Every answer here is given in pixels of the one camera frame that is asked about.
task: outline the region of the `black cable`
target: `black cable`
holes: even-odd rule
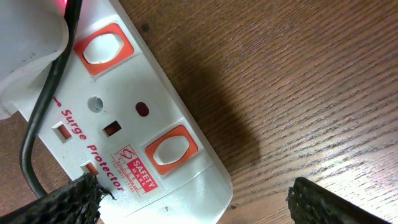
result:
[[[57,90],[58,84],[60,83],[63,71],[67,65],[70,52],[73,47],[73,40],[75,39],[77,24],[80,15],[82,0],[68,0],[65,6],[65,21],[68,25],[69,40],[67,47],[62,54],[55,59],[49,71],[49,75],[44,83],[43,89],[36,101],[35,107],[33,108],[32,114],[29,119],[27,131],[22,142],[21,154],[19,162],[21,164],[22,173],[25,176],[29,187],[38,198],[46,196],[44,188],[41,186],[37,179],[35,172],[32,167],[32,150],[33,144],[37,133],[40,130],[45,112],[51,103],[54,96],[55,90]]]

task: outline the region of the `wood grain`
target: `wood grain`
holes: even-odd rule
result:
[[[231,174],[220,223],[291,223],[298,176],[398,223],[398,1],[121,4]],[[4,214],[34,197],[14,147],[25,125],[0,124]],[[67,178],[40,146],[55,189]]]

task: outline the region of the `white oval button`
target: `white oval button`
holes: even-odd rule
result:
[[[119,55],[124,42],[117,34],[95,37],[86,47],[83,56],[90,64],[106,63]]]
[[[185,136],[170,137],[159,144],[154,153],[154,159],[159,165],[172,164],[185,155],[189,145]]]

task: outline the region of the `safety mark label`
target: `safety mark label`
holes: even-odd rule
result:
[[[125,184],[140,198],[158,187],[155,179],[130,145],[111,154],[111,156],[113,166],[118,170],[119,175],[125,179]]]

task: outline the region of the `surge protector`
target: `surge protector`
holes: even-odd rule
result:
[[[14,102],[26,120],[46,72]],[[72,180],[91,172],[112,191],[106,224],[216,223],[232,198],[227,170],[117,0],[83,1],[39,138]]]

